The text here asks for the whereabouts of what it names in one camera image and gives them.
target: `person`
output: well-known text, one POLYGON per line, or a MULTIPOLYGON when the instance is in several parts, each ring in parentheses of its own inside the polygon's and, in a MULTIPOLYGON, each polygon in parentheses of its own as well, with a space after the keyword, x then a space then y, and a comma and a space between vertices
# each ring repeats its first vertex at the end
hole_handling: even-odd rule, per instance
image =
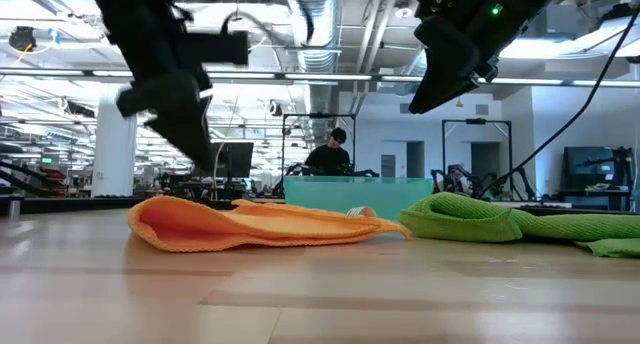
POLYGON ((469 188, 469 182, 467 178, 464 177, 460 168, 463 168, 462 164, 455 164, 449 166, 449 175, 450 180, 447 185, 447 188, 444 188, 444 180, 438 182, 438 188, 441 191, 453 192, 453 193, 464 193, 471 194, 471 189, 469 188))
POLYGON ((320 175, 343 175, 351 164, 349 153, 341 148, 346 140, 347 133, 343 129, 333 129, 329 142, 315 148, 304 164, 320 175))

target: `doorway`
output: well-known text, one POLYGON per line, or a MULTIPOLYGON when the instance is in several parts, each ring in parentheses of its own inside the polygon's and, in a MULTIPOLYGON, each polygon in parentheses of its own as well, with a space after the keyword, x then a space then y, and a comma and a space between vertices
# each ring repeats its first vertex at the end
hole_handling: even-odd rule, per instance
POLYGON ((471 173, 477 177, 500 175, 500 143, 471 143, 471 173))
POLYGON ((424 178, 424 142, 407 142, 407 178, 424 178))
POLYGON ((381 157, 381 175, 383 178, 395 178, 396 177, 396 156, 382 154, 381 157))

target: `black shirt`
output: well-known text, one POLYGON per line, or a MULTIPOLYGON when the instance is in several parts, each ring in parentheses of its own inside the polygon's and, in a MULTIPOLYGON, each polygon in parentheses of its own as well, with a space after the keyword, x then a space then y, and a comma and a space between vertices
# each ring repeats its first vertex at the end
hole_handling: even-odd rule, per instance
POLYGON ((313 167, 320 174, 341 175, 351 163, 349 153, 346 150, 332 149, 327 145, 322 145, 309 154, 304 164, 313 167))

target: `green towel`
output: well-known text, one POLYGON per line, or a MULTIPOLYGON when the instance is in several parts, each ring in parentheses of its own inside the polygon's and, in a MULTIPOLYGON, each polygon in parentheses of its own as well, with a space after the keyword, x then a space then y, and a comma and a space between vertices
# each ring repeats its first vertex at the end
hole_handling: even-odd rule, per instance
POLYGON ((451 193, 402 210, 398 221, 417 237, 499 243, 523 238, 563 239, 602 257, 640 257, 640 216, 569 214, 536 217, 451 193))

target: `translucent plastic bin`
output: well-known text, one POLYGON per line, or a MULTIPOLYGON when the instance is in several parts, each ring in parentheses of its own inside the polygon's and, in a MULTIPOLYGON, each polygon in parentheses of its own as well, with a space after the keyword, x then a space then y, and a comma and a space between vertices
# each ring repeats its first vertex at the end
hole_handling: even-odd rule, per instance
POLYGON ((284 179, 287 204, 347 213, 368 206, 380 218, 396 220, 400 210, 431 194, 431 179, 310 177, 284 179))

